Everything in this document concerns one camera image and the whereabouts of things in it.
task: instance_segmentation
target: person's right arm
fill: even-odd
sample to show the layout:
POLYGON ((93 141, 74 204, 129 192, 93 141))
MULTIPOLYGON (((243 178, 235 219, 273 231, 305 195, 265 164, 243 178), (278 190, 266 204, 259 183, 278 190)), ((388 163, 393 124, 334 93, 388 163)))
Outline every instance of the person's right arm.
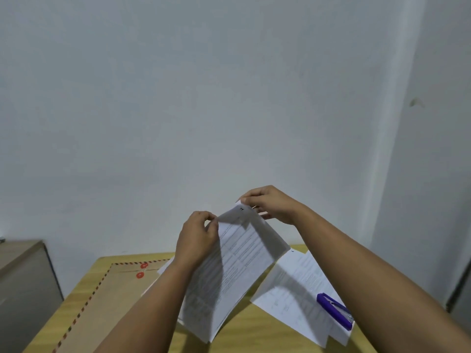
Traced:
POLYGON ((425 291, 317 213, 273 186, 244 194, 265 219, 295 225, 373 347, 380 353, 471 352, 471 338, 425 291))

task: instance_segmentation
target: table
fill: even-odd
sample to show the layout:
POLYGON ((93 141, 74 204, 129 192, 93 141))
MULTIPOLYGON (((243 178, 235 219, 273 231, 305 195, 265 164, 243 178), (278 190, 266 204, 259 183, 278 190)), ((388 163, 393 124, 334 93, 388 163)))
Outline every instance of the table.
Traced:
MULTIPOLYGON (((292 245, 293 249, 306 252, 305 245, 292 245)), ((51 353, 64 332, 86 302, 103 274, 112 263, 167 259, 173 253, 117 255, 99 258, 80 280, 70 295, 44 325, 25 353, 51 353)), ((256 285, 245 295, 226 321, 225 326, 211 345, 203 344, 197 338, 177 327, 173 336, 170 352, 172 353, 236 353, 236 352, 290 352, 290 353, 375 353, 358 325, 355 325, 347 347, 329 338, 326 349, 309 341, 296 331, 285 326, 266 312, 250 304, 250 297, 256 285)))

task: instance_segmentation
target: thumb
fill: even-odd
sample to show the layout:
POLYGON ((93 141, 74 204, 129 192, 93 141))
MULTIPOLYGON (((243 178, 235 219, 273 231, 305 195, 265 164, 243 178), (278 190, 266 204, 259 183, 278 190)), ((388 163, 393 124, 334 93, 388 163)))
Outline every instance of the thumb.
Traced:
POLYGON ((264 197, 265 196, 244 197, 244 198, 240 198, 240 201, 242 202, 242 204, 245 204, 246 206, 263 207, 263 203, 264 203, 264 199, 265 199, 264 197))
POLYGON ((218 220, 213 219, 211 223, 209 223, 209 226, 208 226, 208 234, 213 240, 216 240, 217 238, 219 238, 218 229, 219 229, 218 220))

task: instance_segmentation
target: person's left hand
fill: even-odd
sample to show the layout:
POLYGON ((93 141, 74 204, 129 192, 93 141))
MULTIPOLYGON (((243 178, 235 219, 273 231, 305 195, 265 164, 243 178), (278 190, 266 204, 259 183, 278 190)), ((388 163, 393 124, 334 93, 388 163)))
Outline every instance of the person's left hand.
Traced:
POLYGON ((195 270, 218 241, 218 227, 213 213, 193 212, 180 232, 173 262, 186 269, 195 270), (204 222, 207 220, 211 220, 211 223, 204 228, 204 222))

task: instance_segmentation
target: person's left arm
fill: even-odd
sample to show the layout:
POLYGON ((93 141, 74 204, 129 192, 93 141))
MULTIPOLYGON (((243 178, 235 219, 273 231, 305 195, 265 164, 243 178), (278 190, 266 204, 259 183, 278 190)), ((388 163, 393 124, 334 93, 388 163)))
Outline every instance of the person's left arm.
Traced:
POLYGON ((180 232, 173 262, 121 318, 95 353, 167 352, 191 276, 218 238, 218 222, 213 214, 191 214, 180 232), (207 229, 206 220, 212 220, 207 229))

